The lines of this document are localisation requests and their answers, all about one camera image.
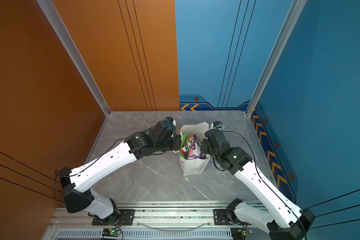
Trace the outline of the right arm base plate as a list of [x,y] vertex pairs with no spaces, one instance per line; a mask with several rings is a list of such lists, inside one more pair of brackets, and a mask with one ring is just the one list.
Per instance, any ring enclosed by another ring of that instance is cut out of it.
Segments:
[[213,210],[214,224],[216,226],[245,226],[244,222],[239,220],[231,220],[226,209]]

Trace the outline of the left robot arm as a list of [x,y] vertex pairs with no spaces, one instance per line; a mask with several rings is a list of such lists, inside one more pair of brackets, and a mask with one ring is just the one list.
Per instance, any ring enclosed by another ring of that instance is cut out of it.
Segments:
[[88,164],[74,169],[65,167],[59,170],[57,176],[63,188],[67,212],[87,212],[89,216],[107,225],[115,224],[121,218],[116,202],[97,193],[93,185],[121,167],[143,157],[180,150],[182,137],[171,130],[164,130],[162,133],[153,129],[135,132]]

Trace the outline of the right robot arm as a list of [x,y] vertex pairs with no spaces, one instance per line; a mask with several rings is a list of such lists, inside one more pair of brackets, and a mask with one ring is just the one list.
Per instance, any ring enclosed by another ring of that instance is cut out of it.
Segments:
[[233,200],[226,208],[232,223],[248,223],[267,233],[272,240],[308,238],[315,215],[309,209],[302,210],[274,186],[257,167],[254,155],[240,147],[231,147],[219,128],[205,132],[202,151],[211,155],[223,171],[244,183],[265,206],[265,210],[261,210],[243,200]]

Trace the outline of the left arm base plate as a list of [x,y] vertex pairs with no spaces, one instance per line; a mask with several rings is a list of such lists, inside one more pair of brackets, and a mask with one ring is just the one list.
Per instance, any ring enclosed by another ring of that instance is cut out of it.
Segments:
[[97,216],[93,218],[93,226],[132,226],[135,217],[134,209],[119,210],[118,214],[112,214],[105,219],[100,219]]

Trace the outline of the orange Fox's candy bag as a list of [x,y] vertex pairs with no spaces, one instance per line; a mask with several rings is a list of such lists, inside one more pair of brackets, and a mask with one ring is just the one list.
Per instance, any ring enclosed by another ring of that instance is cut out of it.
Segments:
[[183,147],[181,148],[181,151],[188,152],[192,148],[194,143],[195,143],[194,136],[191,135],[187,140],[185,140],[185,143],[184,143]]

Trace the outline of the purple snack packet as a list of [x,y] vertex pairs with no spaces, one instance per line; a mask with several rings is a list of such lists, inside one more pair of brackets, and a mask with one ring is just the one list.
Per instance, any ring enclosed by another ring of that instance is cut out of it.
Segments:
[[194,136],[194,145],[188,151],[187,160],[194,160],[194,159],[205,159],[205,154],[201,152],[201,143],[197,140],[197,136]]

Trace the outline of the green chips bag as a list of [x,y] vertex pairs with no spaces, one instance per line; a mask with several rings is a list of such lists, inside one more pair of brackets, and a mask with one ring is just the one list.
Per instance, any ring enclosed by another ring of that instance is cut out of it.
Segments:
[[187,159],[189,147],[187,144],[187,134],[182,135],[182,142],[180,148],[180,156],[184,159]]

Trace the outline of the white paper gift bag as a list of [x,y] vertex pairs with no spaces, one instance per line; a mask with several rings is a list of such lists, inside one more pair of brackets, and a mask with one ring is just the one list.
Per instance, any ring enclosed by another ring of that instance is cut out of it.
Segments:
[[[199,123],[197,125],[184,125],[181,127],[180,132],[181,134],[187,134],[187,139],[191,135],[196,135],[197,140],[202,144],[203,139],[205,138],[204,133],[210,129],[210,125],[206,122]],[[194,160],[187,160],[180,156],[180,164],[183,170],[183,176],[191,176],[191,175],[199,175],[202,174],[205,170],[209,160],[210,155],[205,154],[205,159],[194,159]]]

